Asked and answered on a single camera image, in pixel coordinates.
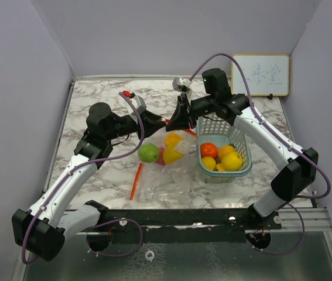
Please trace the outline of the clear zip top bag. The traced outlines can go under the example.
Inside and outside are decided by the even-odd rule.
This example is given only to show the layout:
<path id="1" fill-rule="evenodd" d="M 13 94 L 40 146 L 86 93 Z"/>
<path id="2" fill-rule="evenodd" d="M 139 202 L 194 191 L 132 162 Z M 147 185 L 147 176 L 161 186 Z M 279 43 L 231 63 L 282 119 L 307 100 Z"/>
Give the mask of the clear zip top bag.
<path id="1" fill-rule="evenodd" d="M 183 132 L 190 135 L 192 137 L 192 140 L 195 140 L 196 137 L 197 137 L 197 134 L 195 132 L 193 132 L 191 129 L 186 129 Z M 144 163 L 141 162 L 138 166 L 137 171 L 136 171 L 136 175 L 135 175 L 134 182 L 133 182 L 133 185 L 132 185 L 131 195 L 130 195 L 130 198 L 129 198 L 130 200 L 133 200 L 135 198 L 136 189 L 137 189 L 137 186 L 140 182 L 141 173 L 143 172 L 143 168 L 144 168 Z M 156 164 L 156 166 L 154 166 L 154 168 L 155 168 L 156 171 L 159 171 L 159 172 L 170 171 L 170 169 L 168 168 L 168 166 L 166 164 L 164 166 Z"/>

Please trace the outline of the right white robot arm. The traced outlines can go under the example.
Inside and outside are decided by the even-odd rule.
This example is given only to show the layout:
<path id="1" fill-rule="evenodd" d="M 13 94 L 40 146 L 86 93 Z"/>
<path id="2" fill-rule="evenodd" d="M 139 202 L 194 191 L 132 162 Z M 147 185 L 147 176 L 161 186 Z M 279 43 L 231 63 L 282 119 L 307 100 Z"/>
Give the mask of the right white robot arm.
<path id="1" fill-rule="evenodd" d="M 176 77 L 173 89 L 180 95 L 167 131 L 194 128 L 197 119 L 214 113 L 231 126 L 249 136 L 274 162 L 279 174 L 270 189 L 248 210 L 248 224 L 260 229 L 268 223 L 269 215 L 292 201 L 316 178 L 318 153 L 304 150 L 280 133 L 256 108 L 251 108 L 245 94 L 232 94 L 225 72 L 212 68 L 203 72 L 206 96 L 189 100 L 191 80 Z"/>

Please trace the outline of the pink fruit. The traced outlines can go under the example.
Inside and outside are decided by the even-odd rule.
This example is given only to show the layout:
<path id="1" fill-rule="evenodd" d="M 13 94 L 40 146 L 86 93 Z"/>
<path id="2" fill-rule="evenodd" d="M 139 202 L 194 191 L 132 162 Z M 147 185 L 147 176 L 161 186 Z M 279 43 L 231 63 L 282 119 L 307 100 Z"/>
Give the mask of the pink fruit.
<path id="1" fill-rule="evenodd" d="M 164 147 L 160 147 L 159 148 L 159 157 L 157 159 L 157 161 L 155 162 L 158 165 L 164 166 L 165 165 L 165 161 L 163 160 L 163 152 L 164 152 L 165 148 Z"/>

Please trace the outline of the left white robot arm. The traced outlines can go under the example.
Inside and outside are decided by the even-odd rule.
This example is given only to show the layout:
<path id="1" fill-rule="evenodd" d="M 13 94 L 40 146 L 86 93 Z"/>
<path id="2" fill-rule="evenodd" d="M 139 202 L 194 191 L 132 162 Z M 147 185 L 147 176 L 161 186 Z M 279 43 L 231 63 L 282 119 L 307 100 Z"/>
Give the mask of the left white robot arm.
<path id="1" fill-rule="evenodd" d="M 92 105 L 86 119 L 87 129 L 62 174 L 28 210 L 18 209 L 12 216 L 15 242 L 22 248 L 24 264 L 30 264 L 26 252 L 50 261 L 65 241 L 78 232 L 85 229 L 101 231 L 107 225 L 130 221 L 124 217 L 110 221 L 108 208 L 93 200 L 64 215 L 82 185 L 104 162 L 113 160 L 110 155 L 112 140 L 137 133 L 142 142 L 166 126 L 161 116 L 149 112 L 144 105 L 128 105 L 129 113 L 124 116 L 113 113 L 104 102 Z"/>

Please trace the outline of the green apple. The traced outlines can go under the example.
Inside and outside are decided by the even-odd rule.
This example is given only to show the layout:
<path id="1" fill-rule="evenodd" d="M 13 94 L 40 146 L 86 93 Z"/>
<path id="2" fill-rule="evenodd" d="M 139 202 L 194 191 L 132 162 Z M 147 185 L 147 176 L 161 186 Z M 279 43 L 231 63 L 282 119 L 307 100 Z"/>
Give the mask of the green apple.
<path id="1" fill-rule="evenodd" d="M 145 143 L 138 149 L 138 158 L 146 163 L 153 163 L 160 156 L 159 148 L 152 143 Z"/>

